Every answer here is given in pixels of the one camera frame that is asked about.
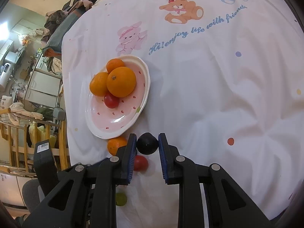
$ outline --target screw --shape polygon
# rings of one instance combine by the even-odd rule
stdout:
[[[211,168],[212,170],[219,170],[221,167],[218,164],[213,164]]]
[[[184,156],[177,156],[176,161],[183,162],[183,161],[185,161],[185,157]]]
[[[80,164],[80,165],[78,165],[78,166],[75,167],[75,171],[80,172],[80,171],[82,171],[84,168],[85,168],[85,167],[84,167],[83,165]]]
[[[116,156],[113,156],[113,157],[110,158],[110,161],[113,162],[113,163],[117,162],[118,160],[119,160],[119,158],[116,157]]]

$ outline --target pink plate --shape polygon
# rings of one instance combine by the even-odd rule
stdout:
[[[145,62],[132,55],[119,57],[126,67],[136,75],[136,87],[127,97],[120,98],[117,108],[108,108],[103,97],[97,97],[89,92],[86,120],[90,131],[102,139],[120,136],[137,120],[143,110],[150,89],[150,75]]]

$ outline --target red tomato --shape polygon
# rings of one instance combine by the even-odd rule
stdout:
[[[119,98],[113,96],[109,92],[104,96],[103,100],[104,100],[104,104],[110,109],[116,108],[119,104]]]
[[[134,171],[146,171],[148,169],[148,166],[148,160],[144,156],[135,156]]]

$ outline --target polka dot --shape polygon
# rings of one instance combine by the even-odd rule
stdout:
[[[227,140],[227,143],[228,143],[228,145],[233,146],[233,144],[234,144],[234,139],[233,139],[233,138],[229,138],[229,139]]]

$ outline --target barcode label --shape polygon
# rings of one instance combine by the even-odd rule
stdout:
[[[49,143],[44,143],[38,146],[37,153],[43,152],[45,150],[48,150],[50,148]]]

